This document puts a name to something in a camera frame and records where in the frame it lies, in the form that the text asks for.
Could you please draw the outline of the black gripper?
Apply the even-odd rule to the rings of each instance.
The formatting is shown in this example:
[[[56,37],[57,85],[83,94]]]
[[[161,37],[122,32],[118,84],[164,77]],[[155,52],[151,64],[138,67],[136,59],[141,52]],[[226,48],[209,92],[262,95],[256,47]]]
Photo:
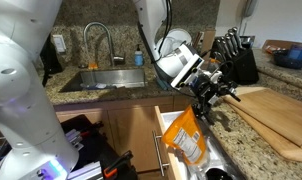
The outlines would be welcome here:
[[[240,102],[236,95],[238,85],[227,78],[221,71],[210,73],[198,70],[189,78],[189,88],[195,95],[195,102],[191,104],[193,113],[201,120],[208,120],[211,107],[221,96],[230,95],[234,100]]]

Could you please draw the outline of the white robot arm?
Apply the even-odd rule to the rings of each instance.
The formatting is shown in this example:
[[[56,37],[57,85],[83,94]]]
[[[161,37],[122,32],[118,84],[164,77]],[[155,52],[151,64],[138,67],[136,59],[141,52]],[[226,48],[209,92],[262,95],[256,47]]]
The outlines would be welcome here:
[[[133,0],[141,37],[155,62],[157,75],[169,78],[172,88],[193,85],[203,59],[181,44],[166,56],[154,39],[170,13],[170,0]],[[67,180],[79,160],[67,140],[35,62],[53,28],[62,0],[0,0],[0,132],[11,150],[0,160],[0,180]]]

